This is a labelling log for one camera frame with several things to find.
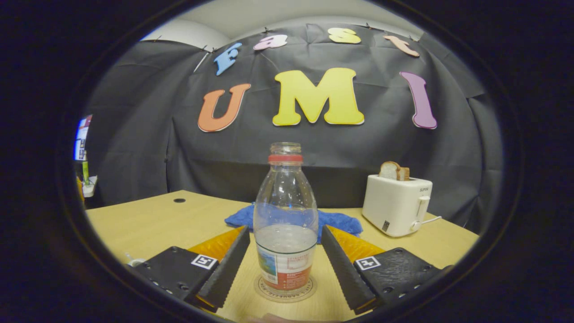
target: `letter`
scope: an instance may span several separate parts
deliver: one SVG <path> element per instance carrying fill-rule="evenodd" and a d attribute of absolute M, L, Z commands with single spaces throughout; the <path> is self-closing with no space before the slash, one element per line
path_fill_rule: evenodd
<path fill-rule="evenodd" d="M 349 68 L 330 68 L 325 72 L 317 86 L 301 71 L 287 71 L 275 76 L 281 83 L 279 112 L 273 117 L 276 126 L 297 125 L 301 116 L 295 112 L 295 100 L 309 122 L 314 124 L 327 99 L 329 111 L 325 121 L 329 124 L 359 125 L 364 122 L 364 115 L 357 108 L 353 77 L 355 71 Z"/>
<path fill-rule="evenodd" d="M 360 38 L 356 33 L 347 28 L 329 28 L 329 38 L 336 43 L 359 44 Z"/>
<path fill-rule="evenodd" d="M 395 45 L 398 49 L 402 50 L 403 52 L 409 54 L 410 56 L 419 57 L 420 54 L 415 52 L 414 50 L 409 48 L 409 43 L 404 40 L 400 40 L 395 36 L 385 36 L 385 39 L 388 39 Z"/>
<path fill-rule="evenodd" d="M 410 87 L 410 92 L 413 95 L 414 101 L 414 115 L 413 123 L 419 128 L 435 129 L 437 127 L 436 119 L 432 115 L 430 109 L 431 103 L 426 94 L 425 80 L 413 73 L 399 72 L 405 78 Z"/>
<path fill-rule="evenodd" d="M 259 40 L 259 43 L 253 46 L 253 49 L 256 51 L 262 51 L 267 48 L 277 48 L 283 45 L 286 45 L 287 42 L 287 35 L 285 34 L 277 34 L 274 36 L 265 37 L 262 40 Z"/>
<path fill-rule="evenodd" d="M 225 90 L 216 90 L 206 94 L 203 97 L 203 106 L 201 107 L 199 118 L 197 119 L 197 126 L 199 129 L 203 132 L 221 131 L 232 124 L 239 113 L 239 108 L 243 101 L 243 95 L 250 87 L 251 84 L 246 83 L 236 85 L 229 89 L 231 100 L 229 101 L 227 112 L 225 112 L 221 118 L 214 118 L 214 111 L 219 97 L 225 93 Z"/>
<path fill-rule="evenodd" d="M 218 67 L 217 73 L 215 73 L 215 75 L 217 76 L 221 75 L 221 73 L 225 72 L 226 69 L 228 69 L 235 63 L 235 60 L 233 58 L 237 57 L 237 55 L 239 54 L 239 52 L 236 49 L 239 47 L 241 47 L 241 43 L 236 43 L 235 45 L 227 48 L 226 51 L 224 51 L 214 59 L 214 62 L 217 63 Z"/>

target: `black fabric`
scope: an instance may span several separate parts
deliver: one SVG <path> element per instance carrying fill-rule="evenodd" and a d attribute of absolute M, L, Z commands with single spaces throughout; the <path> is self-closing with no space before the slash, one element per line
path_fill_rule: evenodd
<path fill-rule="evenodd" d="M 356 31 L 362 42 L 333 42 L 327 33 L 333 27 Z M 287 34 L 288 43 L 253 50 L 270 34 Z M 382 162 L 393 160 L 409 167 L 411 177 L 433 182 L 429 212 L 474 232 L 486 226 L 503 179 L 497 108 L 480 81 L 454 54 L 427 34 L 415 42 L 354 25 L 307 24 L 276 29 L 270 34 L 239 40 L 242 46 L 235 64 L 220 76 L 215 75 L 214 59 L 235 43 L 208 54 L 195 72 L 203 53 L 195 52 L 193 47 L 182 49 L 184 45 L 154 43 L 158 48 L 165 47 L 165 54 L 150 57 L 165 65 L 155 74 L 148 69 L 153 76 L 147 77 L 153 81 L 133 91 L 123 90 L 123 84 L 108 85 L 107 89 L 113 87 L 123 97 L 113 107 L 104 108 L 97 100 L 92 101 L 88 158 L 91 164 L 106 165 L 98 168 L 98 175 L 107 205 L 181 189 L 251 202 L 268 171 L 270 144 L 295 141 L 302 145 L 303 171 L 319 207 L 361 207 L 367 176 L 377 174 Z M 408 41 L 420 57 L 397 49 L 383 38 L 388 34 Z M 354 91 L 358 109 L 365 116 L 364 124 L 326 123 L 323 115 L 329 107 L 327 102 L 314 124 L 307 121 L 297 104 L 296 111 L 301 115 L 298 125 L 273 125 L 280 100 L 281 86 L 274 80 L 278 73 L 300 70 L 317 85 L 326 70 L 334 67 L 356 72 Z M 115 70 L 123 82 L 133 78 L 129 70 Z M 413 98 L 406 80 L 399 75 L 401 71 L 425 79 L 437 129 L 413 125 Z M 220 132 L 199 129 L 197 119 L 204 95 L 226 91 L 214 112 L 214 117 L 220 117 L 229 104 L 229 89 L 242 83 L 251 84 L 251 88 L 245 92 L 235 121 Z M 99 95 L 106 97 L 105 90 Z M 107 134 L 104 144 L 105 140 L 92 129 L 99 127 L 102 111 L 111 116 L 140 116 L 142 134 L 136 136 L 128 130 L 137 118 L 127 123 L 122 117 L 114 117 L 115 125 L 107 127 L 118 134 Z M 144 119 L 153 122 L 142 122 Z M 146 138 L 145 145 L 141 136 Z M 98 149 L 92 146 L 96 146 L 96 140 L 100 142 Z M 136 141 L 139 144 L 134 150 Z M 92 162 L 92 158 L 102 161 Z M 164 158 L 166 170 L 161 169 Z"/>

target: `table surface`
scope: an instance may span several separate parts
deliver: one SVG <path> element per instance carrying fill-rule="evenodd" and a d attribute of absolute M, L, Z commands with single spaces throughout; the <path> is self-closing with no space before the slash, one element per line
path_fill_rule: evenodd
<path fill-rule="evenodd" d="M 185 202 L 175 203 L 176 198 Z M 190 248 L 231 229 L 224 219 L 249 205 L 188 191 L 177 191 L 139 201 L 87 210 L 95 231 L 110 252 L 122 263 L 129 253 L 133 258 L 150 259 L 175 245 Z M 393 238 L 383 234 L 362 215 L 361 209 L 321 209 L 340 212 L 359 219 L 360 237 L 385 250 L 402 247 L 437 268 L 456 263 L 472 247 L 478 236 L 439 219 L 422 226 L 409 236 Z M 434 218 L 427 213 L 425 219 Z M 322 245 L 317 245 L 311 275 L 316 292 L 296 303 L 276 303 L 257 294 L 254 281 L 259 264 L 253 234 L 239 267 L 226 303 L 217 315 L 242 322 L 247 316 L 266 313 L 293 320 L 349 320 L 356 317 L 349 309 L 335 272 Z"/>

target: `blue towel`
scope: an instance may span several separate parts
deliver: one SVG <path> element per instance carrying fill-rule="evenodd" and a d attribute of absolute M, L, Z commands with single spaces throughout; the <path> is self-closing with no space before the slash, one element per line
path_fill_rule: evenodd
<path fill-rule="evenodd" d="M 225 223 L 234 227 L 247 225 L 249 229 L 253 231 L 254 209 L 255 204 L 252 203 L 250 206 L 244 207 L 237 211 L 237 213 L 226 218 Z M 352 218 L 343 213 L 326 213 L 319 211 L 319 236 L 317 237 L 317 243 L 321 242 L 321 231 L 325 224 L 334 226 L 337 229 L 341 229 L 357 237 L 359 236 L 359 233 L 363 232 L 363 227 L 356 218 Z"/>

